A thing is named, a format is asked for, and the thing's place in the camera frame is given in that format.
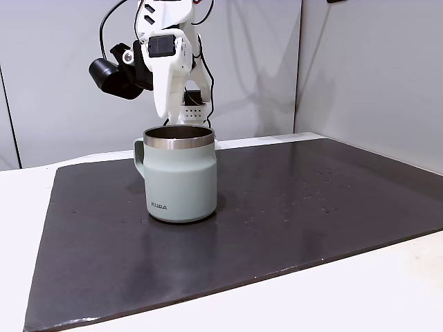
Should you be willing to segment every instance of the sage green mug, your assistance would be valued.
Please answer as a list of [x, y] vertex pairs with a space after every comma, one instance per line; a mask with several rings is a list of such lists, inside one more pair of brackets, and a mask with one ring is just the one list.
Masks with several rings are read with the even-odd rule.
[[169, 223], [189, 223], [217, 207], [214, 131], [174, 125], [145, 131], [134, 142], [134, 162], [145, 179], [148, 212]]

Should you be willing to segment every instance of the mug handle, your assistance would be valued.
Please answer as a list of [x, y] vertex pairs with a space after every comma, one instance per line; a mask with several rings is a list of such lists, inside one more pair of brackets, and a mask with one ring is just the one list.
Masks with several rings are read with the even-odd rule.
[[145, 158], [145, 143], [142, 138], [134, 141], [134, 164], [138, 173], [145, 178], [145, 171], [143, 167], [143, 159]]

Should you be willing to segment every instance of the white table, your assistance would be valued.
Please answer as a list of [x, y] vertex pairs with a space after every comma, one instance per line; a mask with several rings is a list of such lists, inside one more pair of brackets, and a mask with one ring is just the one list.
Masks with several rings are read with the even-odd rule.
[[[219, 142], [220, 149], [322, 138]], [[22, 331], [57, 168], [132, 151], [0, 172], [0, 331]], [[116, 331], [443, 331], [443, 232], [182, 304], [75, 329]]]

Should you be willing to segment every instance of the white wall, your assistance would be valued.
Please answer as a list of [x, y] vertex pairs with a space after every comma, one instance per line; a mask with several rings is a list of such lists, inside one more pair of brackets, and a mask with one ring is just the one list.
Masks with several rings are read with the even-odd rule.
[[[132, 148], [161, 125], [152, 93], [102, 93], [88, 67], [98, 27], [117, 0], [3, 0], [0, 59], [24, 167]], [[197, 16], [210, 4], [202, 1]], [[220, 140], [293, 131], [301, 0], [217, 0], [199, 32], [215, 76], [211, 121]], [[134, 40], [136, 1], [105, 26], [105, 47]]]
[[0, 79], [0, 171], [19, 168], [12, 137], [3, 83]]
[[304, 0], [302, 11], [296, 131], [443, 173], [443, 1]]

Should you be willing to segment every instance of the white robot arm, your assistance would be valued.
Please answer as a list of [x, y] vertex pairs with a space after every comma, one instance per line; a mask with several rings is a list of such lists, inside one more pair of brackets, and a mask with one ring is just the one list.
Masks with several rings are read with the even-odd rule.
[[[202, 125], [213, 110], [213, 77], [204, 60], [201, 38], [192, 23], [194, 7], [200, 2], [201, 0], [140, 0], [134, 23], [137, 37], [134, 46], [129, 48], [119, 44], [111, 50], [119, 63], [117, 70], [126, 74], [123, 78], [129, 78], [129, 83], [134, 88], [153, 88], [157, 114], [171, 124]], [[149, 70], [146, 71], [148, 75], [142, 77], [139, 75], [142, 61], [140, 55], [144, 66]], [[96, 62], [103, 65], [104, 61], [107, 60], [97, 59], [91, 67]], [[134, 92], [129, 98], [121, 95], [121, 91], [115, 93], [118, 87], [106, 91], [106, 82], [111, 80], [102, 77], [105, 69], [100, 67], [100, 70], [91, 70], [91, 67], [89, 72], [104, 92], [127, 99], [133, 99], [134, 95], [139, 94]], [[200, 90], [187, 91], [188, 80], [194, 81]]]

